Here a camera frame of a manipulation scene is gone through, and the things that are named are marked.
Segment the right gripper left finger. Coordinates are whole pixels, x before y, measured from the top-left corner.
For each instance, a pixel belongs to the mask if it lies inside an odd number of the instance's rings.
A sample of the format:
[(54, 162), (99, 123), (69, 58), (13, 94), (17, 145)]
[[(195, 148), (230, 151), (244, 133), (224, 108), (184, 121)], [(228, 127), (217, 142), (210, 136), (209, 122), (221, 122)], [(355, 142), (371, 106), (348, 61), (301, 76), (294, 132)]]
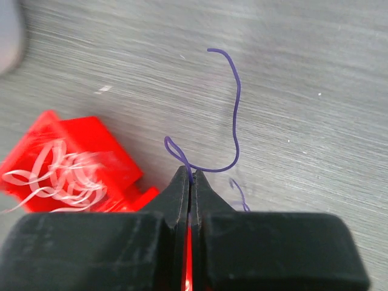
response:
[(29, 213), (1, 247), (2, 290), (184, 290), (189, 175), (137, 212)]

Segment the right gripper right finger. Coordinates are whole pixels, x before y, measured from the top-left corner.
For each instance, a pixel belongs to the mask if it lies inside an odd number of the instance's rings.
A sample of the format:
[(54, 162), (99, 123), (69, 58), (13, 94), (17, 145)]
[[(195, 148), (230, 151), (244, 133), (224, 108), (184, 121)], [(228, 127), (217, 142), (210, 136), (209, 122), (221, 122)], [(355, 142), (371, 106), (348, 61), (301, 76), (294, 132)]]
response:
[(239, 212), (197, 171), (191, 186), (193, 290), (368, 290), (353, 236), (336, 215)]

